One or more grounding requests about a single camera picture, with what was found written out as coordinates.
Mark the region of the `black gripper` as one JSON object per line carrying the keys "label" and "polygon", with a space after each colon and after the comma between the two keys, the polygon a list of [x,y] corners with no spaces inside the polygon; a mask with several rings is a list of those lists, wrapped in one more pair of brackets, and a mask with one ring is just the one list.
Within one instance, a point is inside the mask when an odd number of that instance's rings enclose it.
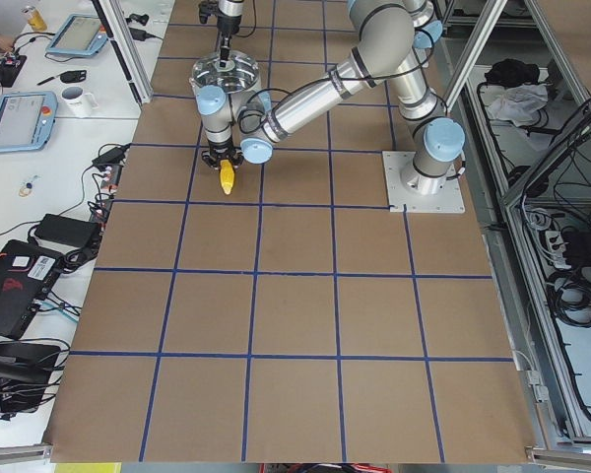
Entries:
{"label": "black gripper", "polygon": [[220,66],[226,67],[230,57],[230,41],[235,34],[235,17],[218,17],[220,32]]}
{"label": "black gripper", "polygon": [[243,163],[243,154],[231,142],[210,142],[208,149],[202,152],[201,159],[211,169],[219,170],[220,161],[224,159],[230,160],[233,168],[238,169]]}

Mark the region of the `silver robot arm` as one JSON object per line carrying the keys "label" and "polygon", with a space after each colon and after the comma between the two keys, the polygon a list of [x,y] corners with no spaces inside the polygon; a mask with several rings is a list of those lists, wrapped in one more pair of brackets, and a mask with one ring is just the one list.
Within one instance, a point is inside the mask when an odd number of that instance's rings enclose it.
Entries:
{"label": "silver robot arm", "polygon": [[195,63],[190,83],[208,142],[202,159],[219,172],[224,193],[231,193],[234,171],[243,162],[266,163],[275,146],[304,125],[383,83],[395,92],[416,146],[400,172],[402,185],[419,195],[434,195],[454,179],[451,170],[465,134],[428,86],[418,54],[434,47],[442,34],[432,3],[350,1],[347,9],[359,39],[348,57],[272,103],[256,60],[231,46],[240,32],[242,2],[200,3],[200,22],[217,20],[218,44]]}
{"label": "silver robot arm", "polygon": [[230,42],[239,32],[243,0],[219,0],[217,27],[219,30],[219,67],[225,68],[230,59]]}

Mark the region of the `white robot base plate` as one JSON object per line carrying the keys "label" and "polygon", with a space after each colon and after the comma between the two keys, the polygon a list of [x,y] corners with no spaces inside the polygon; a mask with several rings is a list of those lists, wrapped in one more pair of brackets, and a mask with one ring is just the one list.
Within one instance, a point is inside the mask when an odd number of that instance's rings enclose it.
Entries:
{"label": "white robot base plate", "polygon": [[382,153],[389,210],[463,214],[465,205],[454,165],[449,165],[444,176],[426,177],[415,170],[414,155],[415,152]]}

